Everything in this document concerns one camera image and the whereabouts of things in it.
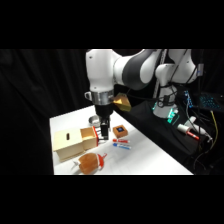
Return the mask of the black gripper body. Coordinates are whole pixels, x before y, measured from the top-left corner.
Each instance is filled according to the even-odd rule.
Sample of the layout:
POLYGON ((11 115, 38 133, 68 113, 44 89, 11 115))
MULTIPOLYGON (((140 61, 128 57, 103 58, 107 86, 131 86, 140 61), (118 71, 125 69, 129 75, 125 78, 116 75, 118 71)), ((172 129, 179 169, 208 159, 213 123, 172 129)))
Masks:
POLYGON ((96 105, 96 114, 100 117, 101 123, 109 124, 109 117, 112 114, 112 105, 96 105))

